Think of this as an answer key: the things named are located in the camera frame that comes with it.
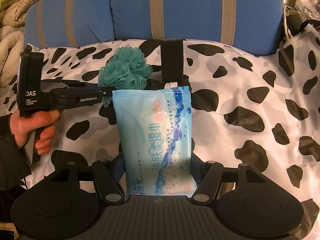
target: cow print fabric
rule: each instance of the cow print fabric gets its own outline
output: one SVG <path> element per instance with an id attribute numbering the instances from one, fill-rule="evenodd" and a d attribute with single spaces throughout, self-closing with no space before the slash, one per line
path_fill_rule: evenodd
<path id="1" fill-rule="evenodd" d="M 192 93 L 192 151 L 225 167 L 247 163 L 304 205 L 298 238 L 320 236 L 320 42 L 311 26 L 276 54 L 255 57 L 217 42 L 184 40 L 184 75 Z M 99 69 L 117 48 L 139 47 L 161 79 L 159 41 L 127 40 L 81 48 L 41 49 L 42 79 L 98 82 Z M 28 45 L 30 51 L 39 49 Z M 0 114 L 17 109 L 17 77 L 1 89 Z M 65 110 L 50 154 L 27 177 L 31 187 L 72 158 L 91 165 L 121 151 L 111 103 Z"/>

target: finger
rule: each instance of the finger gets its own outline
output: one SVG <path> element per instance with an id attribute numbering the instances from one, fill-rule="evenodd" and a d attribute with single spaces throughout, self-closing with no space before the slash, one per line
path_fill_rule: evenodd
<path id="1" fill-rule="evenodd" d="M 19 119 L 19 127 L 21 134 L 28 134 L 29 132 L 44 126 L 54 123 L 60 116 L 57 110 L 44 112 L 39 111 L 30 117 L 22 117 Z"/>
<path id="2" fill-rule="evenodd" d="M 54 124 L 45 128 L 40 134 L 40 140 L 52 139 L 56 132 L 56 126 Z"/>
<path id="3" fill-rule="evenodd" d="M 47 154 L 50 152 L 50 150 L 51 150 L 51 147 L 47 147 L 47 148 L 40 149 L 37 152 L 38 154 Z"/>
<path id="4" fill-rule="evenodd" d="M 48 140 L 38 140 L 38 141 L 35 143 L 35 147 L 36 147 L 37 150 L 50 147 L 50 146 L 51 146 L 51 141 L 52 141 L 51 139 L 48 139 Z"/>

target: black sleeve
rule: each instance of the black sleeve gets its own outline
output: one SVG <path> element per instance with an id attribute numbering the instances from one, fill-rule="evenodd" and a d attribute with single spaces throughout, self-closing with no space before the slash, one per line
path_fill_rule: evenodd
<path id="1" fill-rule="evenodd" d="M 0 190 L 9 190 L 31 174 L 23 150 L 18 149 L 11 133 L 10 117 L 0 117 Z"/>

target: wet wipes package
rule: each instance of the wet wipes package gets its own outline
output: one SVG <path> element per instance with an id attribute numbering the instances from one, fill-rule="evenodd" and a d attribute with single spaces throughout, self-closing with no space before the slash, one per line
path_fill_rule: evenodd
<path id="1" fill-rule="evenodd" d="M 191 176 L 189 87 L 115 90 L 128 195 L 187 195 Z"/>

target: silver screw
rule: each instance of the silver screw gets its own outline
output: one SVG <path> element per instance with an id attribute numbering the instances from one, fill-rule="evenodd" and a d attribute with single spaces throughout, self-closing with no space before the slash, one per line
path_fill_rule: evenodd
<path id="1" fill-rule="evenodd" d="M 121 199 L 121 196 L 119 194 L 109 194 L 106 195 L 106 200 L 110 201 L 110 202 L 117 202 Z"/>
<path id="2" fill-rule="evenodd" d="M 198 195 L 195 195 L 193 198 L 198 202 L 206 202 L 209 200 L 209 196 L 205 194 L 198 194 Z"/>

